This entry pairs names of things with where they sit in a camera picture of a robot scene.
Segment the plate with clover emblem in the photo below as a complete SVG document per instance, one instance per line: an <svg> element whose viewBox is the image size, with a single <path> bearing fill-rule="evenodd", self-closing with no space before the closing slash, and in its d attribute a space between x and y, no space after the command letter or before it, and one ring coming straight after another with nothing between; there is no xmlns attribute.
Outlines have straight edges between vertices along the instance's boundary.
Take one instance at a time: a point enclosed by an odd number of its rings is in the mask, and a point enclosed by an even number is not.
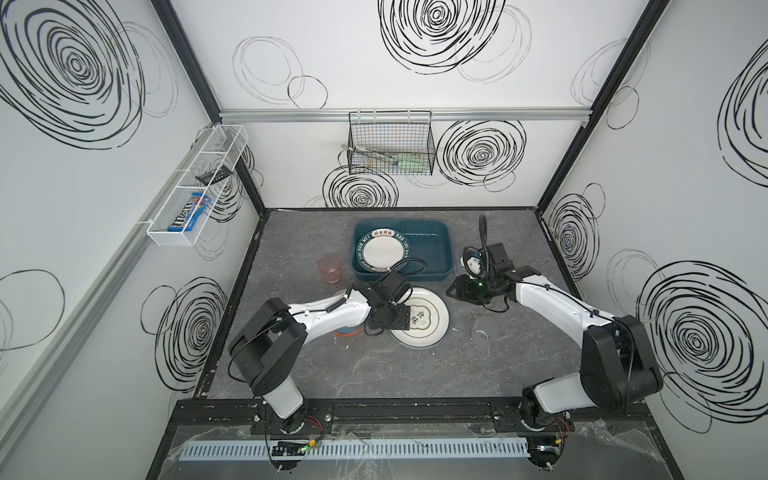
<svg viewBox="0 0 768 480"><path fill-rule="evenodd" d="M409 328L391 330L392 337L402 345L416 349L437 345L450 327L450 315L444 300L431 290L414 287L405 305L410 308Z"/></svg>

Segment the plate with dark lettered rim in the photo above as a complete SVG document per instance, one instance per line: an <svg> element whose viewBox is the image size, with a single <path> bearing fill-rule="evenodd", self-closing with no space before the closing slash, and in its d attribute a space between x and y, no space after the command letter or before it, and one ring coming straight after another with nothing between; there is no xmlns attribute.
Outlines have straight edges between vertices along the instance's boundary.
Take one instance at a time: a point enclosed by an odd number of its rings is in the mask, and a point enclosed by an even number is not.
<svg viewBox="0 0 768 480"><path fill-rule="evenodd" d="M355 244L355 259L366 272L384 272L411 252L405 234L392 228L376 228L363 234Z"/></svg>

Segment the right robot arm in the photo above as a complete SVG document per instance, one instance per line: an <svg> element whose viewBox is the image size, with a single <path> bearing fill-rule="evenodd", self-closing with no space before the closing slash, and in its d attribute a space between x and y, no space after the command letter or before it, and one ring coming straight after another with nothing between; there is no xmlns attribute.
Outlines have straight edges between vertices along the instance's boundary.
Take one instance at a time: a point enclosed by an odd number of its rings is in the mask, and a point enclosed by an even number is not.
<svg viewBox="0 0 768 480"><path fill-rule="evenodd" d="M592 307L535 269L520 268L494 281L460 275L446 295L480 306L501 295L507 303L537 312L580 347L576 373L523 390L518 411L532 431L545 429L555 416L574 409L625 413L631 404L663 388L661 369L640 320Z"/></svg>

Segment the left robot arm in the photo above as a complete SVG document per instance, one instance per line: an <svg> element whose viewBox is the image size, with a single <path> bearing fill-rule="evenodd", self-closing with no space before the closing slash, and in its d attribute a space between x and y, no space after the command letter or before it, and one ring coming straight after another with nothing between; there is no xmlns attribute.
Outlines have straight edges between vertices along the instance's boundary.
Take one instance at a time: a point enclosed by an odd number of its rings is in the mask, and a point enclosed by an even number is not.
<svg viewBox="0 0 768 480"><path fill-rule="evenodd" d="M340 329L370 327L376 334L405 329L410 320L405 301L413 291L409 284L360 284L308 303L270 298L230 341L230 366L254 397L270 407L282 432L295 433L310 421L305 398L292 378L304 346Z"/></svg>

